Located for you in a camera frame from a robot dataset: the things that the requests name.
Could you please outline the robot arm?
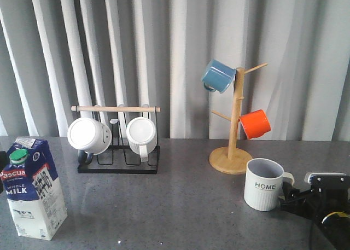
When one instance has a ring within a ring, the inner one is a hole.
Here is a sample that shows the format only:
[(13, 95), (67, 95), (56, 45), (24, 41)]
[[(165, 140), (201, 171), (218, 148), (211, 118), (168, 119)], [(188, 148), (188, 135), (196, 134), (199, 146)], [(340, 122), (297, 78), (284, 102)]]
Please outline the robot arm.
[(282, 183), (281, 210), (311, 220), (336, 249), (349, 249), (349, 175), (308, 172), (304, 181), (309, 190)]

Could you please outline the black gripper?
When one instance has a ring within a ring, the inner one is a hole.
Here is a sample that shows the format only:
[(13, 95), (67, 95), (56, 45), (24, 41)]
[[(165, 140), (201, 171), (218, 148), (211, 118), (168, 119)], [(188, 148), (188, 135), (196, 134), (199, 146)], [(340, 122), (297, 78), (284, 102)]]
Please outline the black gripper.
[(280, 209), (325, 224), (330, 217), (349, 217), (349, 175), (340, 172), (308, 172), (304, 181), (309, 190), (300, 191), (283, 182)]
[[(0, 151), (0, 173), (3, 171), (7, 164), (7, 152)], [(0, 181), (0, 193), (4, 190), (2, 181)]]

